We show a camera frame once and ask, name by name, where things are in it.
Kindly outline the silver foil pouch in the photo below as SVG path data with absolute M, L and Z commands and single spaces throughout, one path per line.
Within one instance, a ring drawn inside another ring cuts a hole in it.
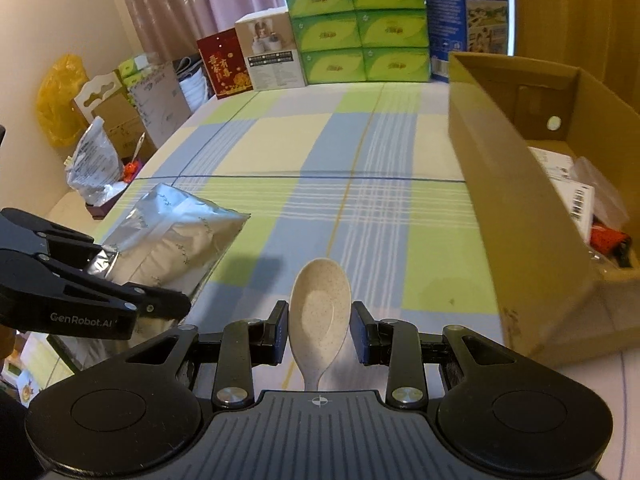
M 88 264 L 88 272 L 115 284 L 133 282 L 182 292 L 194 300 L 250 218 L 167 184 L 140 198 Z M 72 372 L 142 344 L 186 316 L 146 307 L 127 340 L 48 337 Z

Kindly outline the beige plastic spoon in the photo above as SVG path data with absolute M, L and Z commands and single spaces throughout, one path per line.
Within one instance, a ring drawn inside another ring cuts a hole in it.
M 329 258 L 309 261 L 296 276 L 288 315 L 288 339 L 306 391 L 318 391 L 322 375 L 346 337 L 352 291 L 341 266 Z

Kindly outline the red candy packet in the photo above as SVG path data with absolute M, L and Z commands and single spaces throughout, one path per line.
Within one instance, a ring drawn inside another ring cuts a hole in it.
M 590 246 L 607 257 L 614 255 L 621 247 L 627 250 L 630 242 L 631 238 L 628 234 L 611 229 L 604 224 L 597 223 L 591 227 Z

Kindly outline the green white oral box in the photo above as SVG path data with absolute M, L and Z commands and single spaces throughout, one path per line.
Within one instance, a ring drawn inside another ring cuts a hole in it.
M 561 200 L 574 221 L 582 240 L 590 242 L 593 218 L 594 188 L 573 180 L 561 180 L 555 183 Z

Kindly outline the clear plastic lid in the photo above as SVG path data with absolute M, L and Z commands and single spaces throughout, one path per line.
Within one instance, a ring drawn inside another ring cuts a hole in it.
M 624 224 L 629 220 L 629 216 L 617 188 L 584 156 L 576 159 L 570 174 L 577 181 L 593 187 L 594 215 L 609 228 L 621 231 Z

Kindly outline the white blue medicine box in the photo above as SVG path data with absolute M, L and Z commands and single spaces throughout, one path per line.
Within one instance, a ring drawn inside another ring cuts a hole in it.
M 572 178 L 570 170 L 572 170 L 574 162 L 570 156 L 533 146 L 529 148 L 529 151 L 532 152 L 550 179 L 570 180 Z

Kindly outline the clear plastic bag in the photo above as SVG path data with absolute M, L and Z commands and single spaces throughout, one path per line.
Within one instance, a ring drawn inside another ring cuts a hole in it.
M 101 117 L 93 119 L 64 166 L 67 185 L 89 205 L 99 203 L 107 185 L 122 180 L 124 166 Z

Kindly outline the yellow plastic bag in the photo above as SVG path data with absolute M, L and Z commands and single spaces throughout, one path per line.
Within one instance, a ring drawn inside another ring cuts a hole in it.
M 87 121 L 78 112 L 75 98 L 88 81 L 81 57 L 74 54 L 61 56 L 41 81 L 36 97 L 36 118 L 54 148 L 70 148 L 85 132 Z

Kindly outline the checkered tablecloth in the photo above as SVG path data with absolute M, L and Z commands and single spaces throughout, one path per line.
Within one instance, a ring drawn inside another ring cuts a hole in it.
M 316 84 L 202 107 L 99 224 L 107 237 L 160 183 L 248 214 L 189 322 L 262 318 L 320 257 L 376 318 L 501 336 L 474 209 L 448 136 L 449 89 Z

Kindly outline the brown cardboard box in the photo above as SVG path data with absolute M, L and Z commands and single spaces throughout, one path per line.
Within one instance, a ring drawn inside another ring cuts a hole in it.
M 590 256 L 533 148 L 585 157 L 639 234 L 639 117 L 590 73 L 456 52 L 449 135 L 472 198 L 509 348 L 551 366 L 638 346 L 639 269 Z

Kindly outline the red gift envelope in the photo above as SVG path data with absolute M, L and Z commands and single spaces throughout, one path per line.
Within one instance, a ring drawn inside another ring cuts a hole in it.
M 253 89 L 234 28 L 203 37 L 196 45 L 218 99 L 236 96 Z

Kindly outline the white product box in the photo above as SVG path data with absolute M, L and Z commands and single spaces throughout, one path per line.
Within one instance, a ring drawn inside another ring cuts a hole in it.
M 235 22 L 235 32 L 255 90 L 306 86 L 286 6 L 242 16 Z

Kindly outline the green tissue box pack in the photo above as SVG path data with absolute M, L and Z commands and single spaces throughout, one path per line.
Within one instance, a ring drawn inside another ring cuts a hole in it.
M 427 82 L 426 0 L 286 0 L 308 84 Z

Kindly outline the blue milk carton box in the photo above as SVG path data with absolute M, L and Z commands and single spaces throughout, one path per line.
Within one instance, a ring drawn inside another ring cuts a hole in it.
M 434 79 L 449 79 L 452 52 L 510 53 L 509 0 L 425 1 Z

